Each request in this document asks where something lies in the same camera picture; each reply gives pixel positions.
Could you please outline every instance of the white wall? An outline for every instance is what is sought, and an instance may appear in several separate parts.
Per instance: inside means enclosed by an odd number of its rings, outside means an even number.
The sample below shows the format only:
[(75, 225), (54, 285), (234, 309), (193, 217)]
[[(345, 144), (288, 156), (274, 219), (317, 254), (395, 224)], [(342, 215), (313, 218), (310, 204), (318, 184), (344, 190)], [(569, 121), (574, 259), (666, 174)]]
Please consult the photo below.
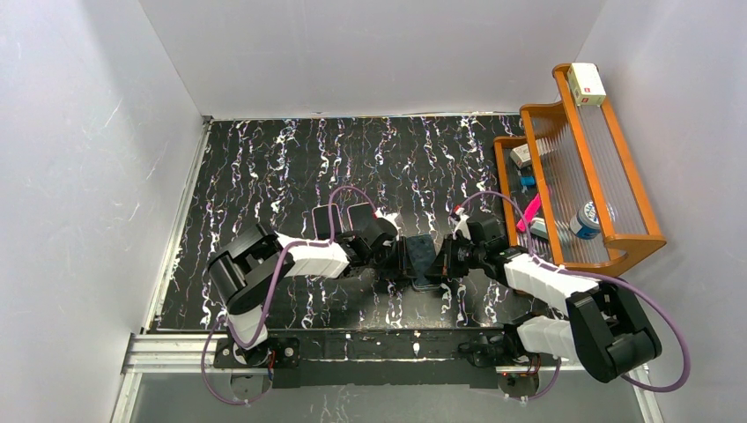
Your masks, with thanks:
[[(657, 395), (667, 421), (747, 412), (747, 4), (612, 1), (579, 61), (597, 63), (669, 245), (630, 272), (683, 327), (685, 387)], [(667, 331), (661, 325), (659, 333)], [(652, 363), (674, 382), (677, 344)]]
[(4, 421), (108, 421), (200, 130), (137, 0), (0, 0)]
[(604, 0), (141, 0), (203, 115), (515, 112)]

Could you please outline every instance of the small box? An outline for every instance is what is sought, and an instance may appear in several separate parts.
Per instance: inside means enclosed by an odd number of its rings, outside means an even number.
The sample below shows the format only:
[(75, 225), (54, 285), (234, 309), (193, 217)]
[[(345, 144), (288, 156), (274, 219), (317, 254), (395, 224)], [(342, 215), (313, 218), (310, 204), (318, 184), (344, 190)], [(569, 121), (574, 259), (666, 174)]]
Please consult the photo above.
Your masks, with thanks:
[(607, 93), (595, 64), (571, 63), (567, 77), (576, 106), (602, 105)]
[(514, 148), (508, 156), (511, 157), (511, 160), (516, 163), (516, 166), (519, 169), (527, 167), (532, 163), (532, 156), (529, 154), (529, 146), (526, 144)]

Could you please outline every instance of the pink handle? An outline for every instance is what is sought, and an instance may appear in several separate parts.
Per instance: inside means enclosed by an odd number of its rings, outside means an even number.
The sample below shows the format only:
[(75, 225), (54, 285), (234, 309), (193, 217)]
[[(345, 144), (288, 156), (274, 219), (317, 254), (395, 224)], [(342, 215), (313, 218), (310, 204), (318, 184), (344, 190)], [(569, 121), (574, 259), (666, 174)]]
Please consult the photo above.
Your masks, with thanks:
[[(529, 205), (527, 206), (527, 210), (524, 211), (524, 218), (527, 221), (531, 221), (535, 218), (537, 212), (539, 212), (540, 207), (542, 207), (542, 199), (540, 199), (539, 194), (537, 194), (534, 199), (532, 199), (531, 202), (529, 202)], [(519, 223), (516, 225), (516, 229), (519, 232), (524, 232), (527, 230), (527, 228), (524, 226), (524, 222), (519, 220)]]

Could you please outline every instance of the can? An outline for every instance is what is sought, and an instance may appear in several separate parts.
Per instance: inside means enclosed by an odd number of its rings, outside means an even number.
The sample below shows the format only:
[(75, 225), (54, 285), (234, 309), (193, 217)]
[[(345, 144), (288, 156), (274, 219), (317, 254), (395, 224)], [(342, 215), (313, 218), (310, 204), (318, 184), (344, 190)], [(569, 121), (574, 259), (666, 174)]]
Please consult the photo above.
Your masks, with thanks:
[(601, 231), (594, 202), (584, 204), (569, 222), (571, 232), (582, 240), (591, 240)]

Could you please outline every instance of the wooden shelf rack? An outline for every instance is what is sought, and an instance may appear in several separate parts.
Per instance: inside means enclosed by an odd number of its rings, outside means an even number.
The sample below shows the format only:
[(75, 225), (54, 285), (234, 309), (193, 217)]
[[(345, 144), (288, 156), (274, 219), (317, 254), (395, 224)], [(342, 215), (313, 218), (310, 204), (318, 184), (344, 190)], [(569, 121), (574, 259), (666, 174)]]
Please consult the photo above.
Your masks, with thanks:
[[(565, 63), (552, 70), (559, 102), (521, 108), (525, 137), (495, 138), (500, 188), (509, 192), (509, 175), (515, 173), (508, 173), (504, 150), (529, 145), (552, 261), (568, 269), (619, 276), (663, 247), (666, 238), (609, 96), (600, 107), (576, 107), (566, 80), (568, 68)], [(602, 233), (582, 240), (568, 223), (588, 201), (596, 205)], [(506, 201), (503, 207), (509, 240), (515, 245), (517, 218)]]

